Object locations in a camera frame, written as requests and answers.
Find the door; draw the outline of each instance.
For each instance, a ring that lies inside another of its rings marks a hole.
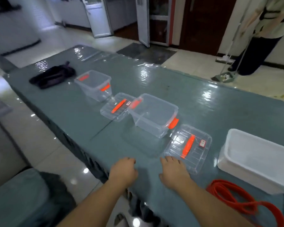
[[[180,49],[216,56],[236,0],[186,0]]]
[[[149,0],[136,0],[139,41],[149,48]]]
[[[83,0],[83,4],[94,37],[110,36],[112,33],[103,2],[101,0]]]

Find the plastic table cover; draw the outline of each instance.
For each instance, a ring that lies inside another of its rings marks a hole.
[[[206,188],[214,179],[225,179],[243,187],[256,200],[273,203],[284,213],[284,195],[268,195],[217,168],[220,149],[231,128],[284,146],[283,101],[82,45],[4,76],[21,99],[102,182],[117,160],[125,156],[136,158],[139,177],[130,188],[136,196],[130,204],[132,214],[152,221],[152,210],[171,226],[199,224],[184,201],[159,180],[159,157],[164,156],[170,134],[158,139],[135,127],[131,116],[121,122],[105,118],[99,111],[106,101],[87,98],[73,79],[45,90],[28,82],[39,72],[66,61],[70,61],[77,75],[94,69],[111,76],[113,94],[124,92],[138,97],[148,93],[177,105],[177,126],[188,124],[212,137],[201,171],[192,176],[197,184]],[[262,226],[275,226],[274,217],[262,207],[256,219]]]

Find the black pants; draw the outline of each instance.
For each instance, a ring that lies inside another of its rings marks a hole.
[[[281,38],[252,38],[238,68],[238,73],[242,76],[254,73],[263,64],[266,57],[268,57]],[[244,51],[236,58],[232,66],[228,68],[228,71],[235,71],[237,69],[243,53]]]

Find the brown wooden door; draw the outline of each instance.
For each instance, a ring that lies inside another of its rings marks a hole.
[[[236,0],[186,0],[179,48],[216,55],[235,3]]]

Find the brown wooden floor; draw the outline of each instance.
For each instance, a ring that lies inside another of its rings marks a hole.
[[[130,24],[128,26],[125,26],[121,29],[118,29],[114,32],[114,35],[116,37],[138,41],[139,40],[138,23],[135,22],[135,23]]]

